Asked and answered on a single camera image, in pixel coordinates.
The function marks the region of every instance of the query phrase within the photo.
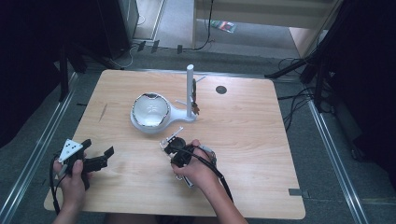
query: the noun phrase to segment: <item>table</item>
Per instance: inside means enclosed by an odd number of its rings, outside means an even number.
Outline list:
[[[239,21],[290,28],[301,57],[316,47],[323,30],[332,25],[343,0],[215,0],[212,20]],[[192,43],[196,19],[209,19],[210,0],[194,0]]]
[[[201,111],[195,122],[175,122],[156,134],[134,127],[130,112],[139,95],[155,91],[183,108],[175,101],[185,99],[186,79],[173,72],[103,72],[73,140],[92,140],[87,158],[111,146],[115,154],[107,168],[94,174],[83,210],[213,217],[205,196],[176,179],[160,149],[160,141],[182,126],[179,137],[199,139],[216,152],[244,217],[303,218],[302,196],[290,195],[299,184],[271,80],[207,76],[197,83]],[[217,93],[217,86],[227,92]],[[62,204],[62,194],[58,199]],[[44,205],[53,210],[50,193]]]

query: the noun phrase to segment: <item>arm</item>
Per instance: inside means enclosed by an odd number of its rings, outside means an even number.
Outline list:
[[[55,162],[53,165],[55,172],[59,173],[62,165]],[[67,175],[61,182],[64,203],[61,212],[53,221],[54,224],[74,224],[78,221],[78,214],[85,203],[85,187],[81,179],[83,163],[77,160],[73,165],[73,174]]]
[[[199,146],[198,140],[192,141],[194,146]],[[194,153],[208,160],[201,149],[195,149]],[[224,187],[220,184],[218,177],[203,163],[196,158],[191,158],[189,165],[178,168],[172,164],[175,174],[186,176],[197,186],[212,205],[220,223],[241,224],[247,223],[231,199],[228,197]]]

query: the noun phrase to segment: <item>tabletop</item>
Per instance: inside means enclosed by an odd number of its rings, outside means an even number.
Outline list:
[[[92,140],[87,158],[114,147],[108,166],[94,174],[84,211],[213,217],[198,188],[176,179],[160,141],[177,136],[216,152],[244,217],[301,219],[302,196],[281,118],[274,83],[269,79],[205,76],[196,84],[200,114],[194,122],[176,121],[163,132],[148,134],[131,122],[134,100],[157,92],[185,109],[186,74],[106,70],[101,75],[73,140]],[[226,92],[217,93],[222,86]],[[62,204],[62,193],[58,192]],[[45,208],[53,210],[50,193]]]

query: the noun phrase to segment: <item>white pole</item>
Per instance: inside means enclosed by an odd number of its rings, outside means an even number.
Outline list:
[[[194,65],[187,66],[187,117],[191,118],[192,79],[194,76]]]

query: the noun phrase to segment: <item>metal rail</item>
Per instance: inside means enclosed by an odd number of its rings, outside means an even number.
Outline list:
[[[37,141],[35,149],[33,150],[29,160],[26,162],[20,176],[8,194],[6,202],[0,211],[0,223],[8,224],[11,222],[11,219],[13,218],[24,193],[26,192],[35,175],[35,171],[37,170],[44,154],[47,151],[52,136],[54,135],[62,117],[64,116],[65,110],[69,106],[70,100],[72,99],[75,91],[74,87],[77,82],[78,76],[76,73],[74,73],[69,81],[70,92],[66,95],[64,101],[60,102],[55,108],[55,111],[52,114],[46,129]]]
[[[326,122],[321,114],[317,111],[313,101],[310,101],[309,108],[311,109],[315,123],[318,126],[318,130],[322,137],[323,143],[326,147],[327,153],[329,154],[332,168],[340,183],[341,190],[344,192],[346,203],[349,206],[350,212],[355,220],[355,223],[368,224],[369,220],[361,206],[361,200],[353,187],[352,181],[350,180],[347,170],[338,154],[336,145],[332,140],[332,136],[327,128]]]

